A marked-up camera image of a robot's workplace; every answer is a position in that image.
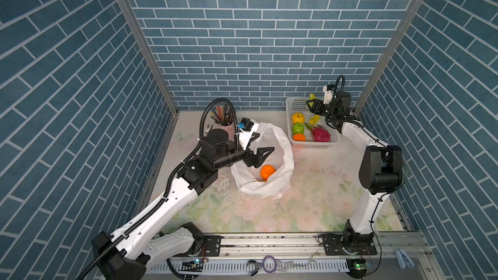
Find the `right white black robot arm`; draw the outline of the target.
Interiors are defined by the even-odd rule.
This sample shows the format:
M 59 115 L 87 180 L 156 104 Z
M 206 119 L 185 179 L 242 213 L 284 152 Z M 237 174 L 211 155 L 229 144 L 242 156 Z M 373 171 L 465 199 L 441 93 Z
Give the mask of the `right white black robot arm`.
M 402 150 L 374 136 L 347 109 L 343 103 L 346 97 L 345 92 L 327 90 L 323 100 L 311 95 L 306 101 L 312 114 L 323 117 L 328 127 L 336 129 L 364 151 L 359 167 L 363 192 L 356 210 L 346 221 L 341 237 L 330 235 L 319 240 L 326 250 L 336 254 L 376 255 L 379 241 L 373 227 L 387 198 L 403 185 Z

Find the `pink dragon fruit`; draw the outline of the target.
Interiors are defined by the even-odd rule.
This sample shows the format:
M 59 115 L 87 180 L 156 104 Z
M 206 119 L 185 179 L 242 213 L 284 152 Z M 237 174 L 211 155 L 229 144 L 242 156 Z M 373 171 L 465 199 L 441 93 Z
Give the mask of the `pink dragon fruit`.
M 311 125 L 304 123 L 305 127 L 311 132 L 314 142 L 329 143 L 331 142 L 331 134 L 320 125 Z

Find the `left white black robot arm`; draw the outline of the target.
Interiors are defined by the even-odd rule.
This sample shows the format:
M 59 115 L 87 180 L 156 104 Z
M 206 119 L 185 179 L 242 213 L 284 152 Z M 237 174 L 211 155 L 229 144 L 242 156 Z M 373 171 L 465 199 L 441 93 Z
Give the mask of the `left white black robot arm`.
M 171 257 L 197 254 L 204 234 L 191 222 L 163 237 L 156 234 L 217 179 L 221 168 L 237 162 L 258 168 L 275 150 L 270 146 L 253 151 L 228 138 L 221 129 L 200 138 L 194 151 L 170 174 L 160 197 L 121 228 L 93 239 L 95 259 L 78 278 L 84 279 L 97 267 L 106 279 L 141 279 L 150 267 Z

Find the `green fruit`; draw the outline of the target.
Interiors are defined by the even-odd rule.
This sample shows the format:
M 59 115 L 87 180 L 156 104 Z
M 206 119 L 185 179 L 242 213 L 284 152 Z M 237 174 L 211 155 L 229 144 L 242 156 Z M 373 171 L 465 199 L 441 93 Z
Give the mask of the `green fruit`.
M 305 126 L 302 123 L 294 123 L 292 127 L 293 134 L 304 134 Z

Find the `yellow fruit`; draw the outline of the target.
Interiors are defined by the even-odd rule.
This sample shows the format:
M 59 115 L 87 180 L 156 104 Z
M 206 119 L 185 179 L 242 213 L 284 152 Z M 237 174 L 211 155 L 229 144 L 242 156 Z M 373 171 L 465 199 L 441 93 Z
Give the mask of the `yellow fruit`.
M 305 118 L 304 114 L 298 112 L 298 113 L 295 113 L 292 115 L 291 120 L 292 120 L 293 124 L 297 124 L 297 123 L 304 124 L 306 121 L 306 118 Z

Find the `white plastic bag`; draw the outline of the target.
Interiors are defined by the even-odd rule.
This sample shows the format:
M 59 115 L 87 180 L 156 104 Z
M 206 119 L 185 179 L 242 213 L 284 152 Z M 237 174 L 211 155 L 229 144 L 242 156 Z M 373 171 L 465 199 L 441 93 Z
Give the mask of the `white plastic bag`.
M 280 198 L 282 191 L 290 188 L 294 172 L 290 141 L 280 127 L 270 123 L 259 123 L 256 132 L 260 137 L 246 150 L 256 155 L 258 150 L 273 147 L 273 152 L 263 154 L 266 158 L 261 166 L 238 162 L 231 166 L 231 173 L 242 193 L 258 198 Z

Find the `orange fruit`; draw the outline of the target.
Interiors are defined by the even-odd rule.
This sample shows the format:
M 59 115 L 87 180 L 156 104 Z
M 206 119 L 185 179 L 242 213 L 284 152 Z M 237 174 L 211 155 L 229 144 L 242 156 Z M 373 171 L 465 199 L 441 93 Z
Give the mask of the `orange fruit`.
M 301 133 L 297 133 L 293 135 L 293 140 L 295 141 L 306 141 L 306 136 Z
M 267 181 L 275 172 L 276 169 L 272 165 L 265 165 L 260 170 L 260 176 L 263 181 Z

